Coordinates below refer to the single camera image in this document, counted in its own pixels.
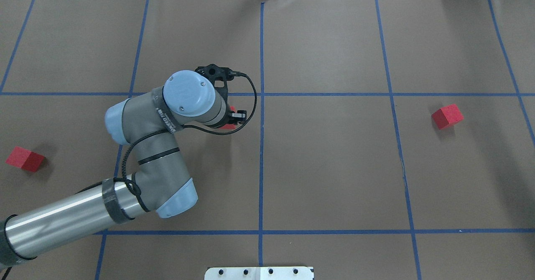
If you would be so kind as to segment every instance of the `metal arm tube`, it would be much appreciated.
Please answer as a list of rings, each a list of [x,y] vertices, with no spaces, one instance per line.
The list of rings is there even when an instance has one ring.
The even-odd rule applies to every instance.
[[[145,213],[125,183],[115,183],[115,192],[129,217]],[[18,255],[32,258],[113,225],[99,186],[15,216],[7,222],[5,232]]]

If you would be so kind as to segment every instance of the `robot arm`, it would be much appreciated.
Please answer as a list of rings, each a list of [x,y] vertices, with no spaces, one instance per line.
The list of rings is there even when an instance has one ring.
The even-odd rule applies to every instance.
[[[109,108],[107,130],[115,142],[131,145],[128,153],[135,146],[139,171],[126,175],[124,160],[121,178],[105,179],[64,200],[8,217],[0,223],[0,270],[145,212],[155,210],[168,218],[195,205],[197,192],[173,133],[193,127],[184,126],[193,121],[211,128],[245,126],[254,108],[246,119],[246,112],[231,111],[226,101],[226,81],[234,76],[245,74],[216,65],[179,71],[163,87]],[[222,80],[224,87],[215,88],[215,80]]]

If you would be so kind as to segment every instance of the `grid square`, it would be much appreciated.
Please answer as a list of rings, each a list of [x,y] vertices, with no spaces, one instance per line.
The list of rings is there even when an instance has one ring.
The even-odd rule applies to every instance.
[[[39,255],[10,272],[9,280],[94,280],[102,236],[91,235]]]
[[[266,92],[388,92],[374,0],[270,0],[264,27]]]
[[[533,279],[535,234],[417,235],[423,279]]]
[[[229,97],[229,103],[250,114],[253,97]],[[258,230],[260,106],[235,134],[215,136],[188,128],[176,139],[199,195],[197,204],[170,219],[148,213],[113,230]],[[129,162],[128,173],[138,169],[135,160]]]
[[[113,176],[117,144],[104,113],[121,97],[0,97],[0,216],[21,214],[72,196]],[[21,146],[45,156],[28,172],[4,163]]]
[[[514,93],[487,0],[379,3],[394,92]]]
[[[518,88],[523,93],[535,92],[535,65],[532,59],[535,57],[535,33],[526,30],[535,27],[535,12],[531,9],[534,5],[535,0],[492,0],[503,45]]]
[[[145,0],[35,0],[5,92],[125,92]]]
[[[265,230],[409,228],[388,97],[265,105]]]
[[[0,82],[8,67],[13,48],[32,0],[0,0]]]
[[[258,266],[256,235],[107,236],[101,279],[203,279],[210,267]]]
[[[516,97],[396,97],[417,229],[535,227],[535,153]],[[464,120],[438,130],[456,103]]]
[[[134,90],[176,71],[214,63],[250,76],[260,90],[260,4],[253,0],[150,0]],[[229,92],[252,92],[244,78]]]
[[[316,279],[414,280],[410,235],[264,235],[264,266],[314,267]]]

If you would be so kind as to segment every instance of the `red block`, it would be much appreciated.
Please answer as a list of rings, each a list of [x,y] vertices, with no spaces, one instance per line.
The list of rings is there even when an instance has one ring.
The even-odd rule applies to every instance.
[[[441,107],[438,111],[433,113],[432,117],[439,130],[454,126],[464,119],[461,111],[455,103],[446,107]]]
[[[234,106],[231,105],[231,111],[235,112],[236,109]],[[220,127],[222,130],[235,130],[236,126],[234,124],[225,124],[224,126]]]
[[[11,155],[9,155],[5,162],[27,171],[36,172],[43,160],[44,156],[34,153],[31,150],[15,146],[13,152],[11,152]]]

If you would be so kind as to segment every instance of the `blue joint cap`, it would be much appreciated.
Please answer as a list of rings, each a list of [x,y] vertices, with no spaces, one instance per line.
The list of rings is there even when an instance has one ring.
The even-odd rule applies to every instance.
[[[216,101],[212,83],[191,70],[174,73],[164,84],[163,95],[169,108],[185,117],[203,115]]]
[[[111,135],[113,141],[119,143],[120,145],[129,144],[128,141],[126,141],[124,132],[122,131],[122,111],[125,108],[126,102],[129,100],[130,98],[113,105],[113,107],[107,109],[106,115],[104,115],[104,122],[106,124],[107,132]]]
[[[199,197],[197,196],[197,190],[193,185],[193,178],[189,179],[184,186],[182,186],[178,191],[170,197],[162,206],[160,206],[156,213],[159,217],[167,219],[169,217],[179,215],[182,212],[193,207]]]

